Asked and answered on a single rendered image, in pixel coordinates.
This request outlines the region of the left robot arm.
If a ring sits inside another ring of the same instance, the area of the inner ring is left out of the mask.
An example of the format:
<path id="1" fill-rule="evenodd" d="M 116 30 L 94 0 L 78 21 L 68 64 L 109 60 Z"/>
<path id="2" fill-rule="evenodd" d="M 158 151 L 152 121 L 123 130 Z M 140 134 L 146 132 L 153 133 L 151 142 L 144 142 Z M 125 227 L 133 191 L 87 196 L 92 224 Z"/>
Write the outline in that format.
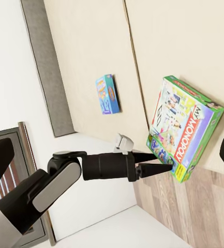
<path id="1" fill-rule="evenodd" d="M 152 153 L 132 152 L 133 147 L 133 140 L 119 133 L 111 153 L 56 152 L 47 172 L 36 170 L 0 199 L 0 248 L 11 248 L 81 174 L 84 180 L 127 178 L 134 182 L 172 170 L 171 164 L 145 163 L 158 158 Z"/>

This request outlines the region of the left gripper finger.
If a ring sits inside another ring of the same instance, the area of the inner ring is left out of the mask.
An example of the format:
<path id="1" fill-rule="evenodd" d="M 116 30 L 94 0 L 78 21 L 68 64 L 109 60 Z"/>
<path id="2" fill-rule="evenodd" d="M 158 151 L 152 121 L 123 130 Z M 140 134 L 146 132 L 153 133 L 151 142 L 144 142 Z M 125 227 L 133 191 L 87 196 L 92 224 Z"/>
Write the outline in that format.
<path id="1" fill-rule="evenodd" d="M 140 178 L 165 173 L 172 170 L 171 164 L 150 164 L 150 163 L 138 163 L 136 165 L 136 178 Z"/>
<path id="2" fill-rule="evenodd" d="M 132 152 L 132 151 L 131 151 L 131 153 L 135 158 L 136 164 L 158 159 L 155 156 L 155 154 L 152 154 L 152 153 L 140 153 L 140 152 Z"/>

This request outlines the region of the board game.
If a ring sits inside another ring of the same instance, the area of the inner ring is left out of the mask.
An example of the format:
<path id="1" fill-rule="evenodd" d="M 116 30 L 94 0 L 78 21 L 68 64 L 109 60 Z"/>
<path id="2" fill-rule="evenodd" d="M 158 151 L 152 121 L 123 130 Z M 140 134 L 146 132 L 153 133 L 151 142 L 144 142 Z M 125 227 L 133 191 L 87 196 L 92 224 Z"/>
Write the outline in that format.
<path id="1" fill-rule="evenodd" d="M 189 180 L 224 108 L 176 77 L 162 79 L 146 146 L 171 174 Z"/>
<path id="2" fill-rule="evenodd" d="M 112 115 L 119 113 L 118 101 L 116 98 L 113 77 L 111 74 L 105 74 L 95 81 L 98 98 L 103 115 Z"/>

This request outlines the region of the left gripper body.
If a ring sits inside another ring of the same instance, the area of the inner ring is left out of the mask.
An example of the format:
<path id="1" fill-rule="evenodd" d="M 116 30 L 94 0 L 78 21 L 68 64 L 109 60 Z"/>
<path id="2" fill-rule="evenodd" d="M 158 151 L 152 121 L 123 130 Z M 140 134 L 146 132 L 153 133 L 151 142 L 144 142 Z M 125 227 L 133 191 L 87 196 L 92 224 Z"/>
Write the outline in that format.
<path id="1" fill-rule="evenodd" d="M 127 178 L 129 182 L 137 180 L 135 158 L 131 151 L 128 154 L 116 152 L 98 155 L 100 179 Z"/>

